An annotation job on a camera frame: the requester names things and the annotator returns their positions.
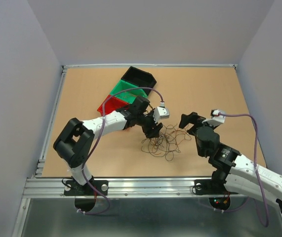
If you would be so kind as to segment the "red plastic bin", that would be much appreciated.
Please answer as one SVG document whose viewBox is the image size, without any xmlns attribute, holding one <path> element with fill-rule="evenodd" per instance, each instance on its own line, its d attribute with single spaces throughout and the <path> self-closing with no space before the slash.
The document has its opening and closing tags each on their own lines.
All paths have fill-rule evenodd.
<svg viewBox="0 0 282 237">
<path fill-rule="evenodd" d="M 128 105 L 128 103 L 126 101 L 123 101 L 117 97 L 112 97 L 108 100 L 108 102 L 105 105 L 105 114 L 109 114 L 112 111 L 115 111 L 116 109 L 119 109 L 121 107 L 124 107 Z M 103 115 L 103 110 L 102 110 L 102 104 L 98 107 L 97 111 L 100 113 L 100 115 Z"/>
</svg>

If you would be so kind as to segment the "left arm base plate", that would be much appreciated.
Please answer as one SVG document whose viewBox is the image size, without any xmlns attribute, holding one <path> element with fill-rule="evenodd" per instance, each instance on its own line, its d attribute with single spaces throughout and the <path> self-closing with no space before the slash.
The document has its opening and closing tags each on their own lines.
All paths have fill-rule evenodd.
<svg viewBox="0 0 282 237">
<path fill-rule="evenodd" d="M 93 196 L 95 191 L 85 184 L 84 186 L 78 184 L 74 179 L 62 179 L 62 184 L 64 185 L 64 195 L 65 196 Z M 108 194 L 109 182 L 107 180 L 94 180 L 92 185 L 103 195 Z"/>
</svg>

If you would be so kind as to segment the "black plastic bin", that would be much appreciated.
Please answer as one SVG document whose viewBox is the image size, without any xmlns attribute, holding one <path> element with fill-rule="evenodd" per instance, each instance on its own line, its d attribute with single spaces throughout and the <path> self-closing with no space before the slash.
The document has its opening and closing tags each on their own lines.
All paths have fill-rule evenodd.
<svg viewBox="0 0 282 237">
<path fill-rule="evenodd" d="M 157 80 L 154 76 L 146 71 L 130 66 L 121 77 L 121 80 L 128 82 L 137 87 L 154 88 Z"/>
</svg>

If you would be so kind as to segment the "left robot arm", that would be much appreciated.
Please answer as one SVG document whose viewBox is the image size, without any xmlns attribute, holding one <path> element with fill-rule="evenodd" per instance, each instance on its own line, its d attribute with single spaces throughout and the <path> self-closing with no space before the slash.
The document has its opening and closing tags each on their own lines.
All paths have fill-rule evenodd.
<svg viewBox="0 0 282 237">
<path fill-rule="evenodd" d="M 160 120 L 169 117 L 164 102 L 147 112 L 150 101 L 142 96 L 135 98 L 133 103 L 118 108 L 111 113 L 80 121 L 70 119 L 53 144 L 54 150 L 70 169 L 75 188 L 86 195 L 92 191 L 92 174 L 85 163 L 91 156 L 102 136 L 126 130 L 135 125 L 142 128 L 146 138 L 158 138 L 162 123 Z"/>
</svg>

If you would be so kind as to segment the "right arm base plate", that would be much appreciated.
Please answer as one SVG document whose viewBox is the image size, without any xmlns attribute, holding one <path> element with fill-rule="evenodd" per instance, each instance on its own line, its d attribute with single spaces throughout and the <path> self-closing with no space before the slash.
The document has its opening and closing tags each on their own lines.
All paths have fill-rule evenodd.
<svg viewBox="0 0 282 237">
<path fill-rule="evenodd" d="M 217 184 L 211 179 L 195 180 L 192 186 L 192 192 L 198 196 L 229 194 L 229 191 L 227 191 L 223 185 Z"/>
</svg>

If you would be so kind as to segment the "green plastic bin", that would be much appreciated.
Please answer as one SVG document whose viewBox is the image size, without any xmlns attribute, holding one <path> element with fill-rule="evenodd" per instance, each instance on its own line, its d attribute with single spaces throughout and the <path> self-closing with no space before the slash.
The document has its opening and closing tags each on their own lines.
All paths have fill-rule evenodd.
<svg viewBox="0 0 282 237">
<path fill-rule="evenodd" d="M 129 91 L 122 92 L 118 95 L 115 95 L 119 93 L 120 91 L 131 89 Z M 132 104 L 137 96 L 142 96 L 144 98 L 148 98 L 148 95 L 145 93 L 143 89 L 137 89 L 136 85 L 133 85 L 129 82 L 126 82 L 124 80 L 119 80 L 119 82 L 116 84 L 116 86 L 112 89 L 110 92 L 111 95 L 115 95 L 116 98 L 123 100 L 129 104 Z"/>
</svg>

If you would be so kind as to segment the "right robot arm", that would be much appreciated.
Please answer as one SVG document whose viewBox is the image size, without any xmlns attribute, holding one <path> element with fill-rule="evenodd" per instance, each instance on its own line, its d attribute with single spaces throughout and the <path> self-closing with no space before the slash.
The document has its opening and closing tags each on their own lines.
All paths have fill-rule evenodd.
<svg viewBox="0 0 282 237">
<path fill-rule="evenodd" d="M 221 110 L 212 110 L 210 118 L 196 112 L 182 114 L 179 127 L 189 124 L 187 131 L 194 136 L 198 155 L 208 159 L 216 170 L 210 180 L 211 189 L 220 193 L 226 190 L 258 201 L 264 206 L 277 206 L 282 214 L 282 175 L 277 174 L 257 162 L 257 158 L 247 158 L 238 150 L 220 142 L 215 129 L 229 116 Z"/>
</svg>

